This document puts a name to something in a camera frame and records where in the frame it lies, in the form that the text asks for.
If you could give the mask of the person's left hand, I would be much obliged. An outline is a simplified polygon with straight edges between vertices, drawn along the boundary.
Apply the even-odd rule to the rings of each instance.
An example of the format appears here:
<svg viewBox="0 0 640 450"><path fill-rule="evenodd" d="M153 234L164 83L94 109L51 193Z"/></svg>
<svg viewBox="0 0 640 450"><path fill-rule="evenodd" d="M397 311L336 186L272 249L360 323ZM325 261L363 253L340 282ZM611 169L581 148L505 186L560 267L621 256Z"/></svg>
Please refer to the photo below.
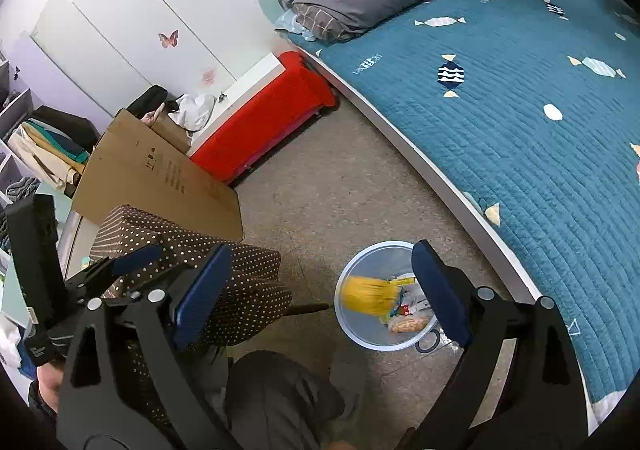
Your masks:
<svg viewBox="0 0 640 450"><path fill-rule="evenodd" d="M58 412L63 376L64 366L59 362L48 362L37 368L39 395L53 412Z"/></svg>

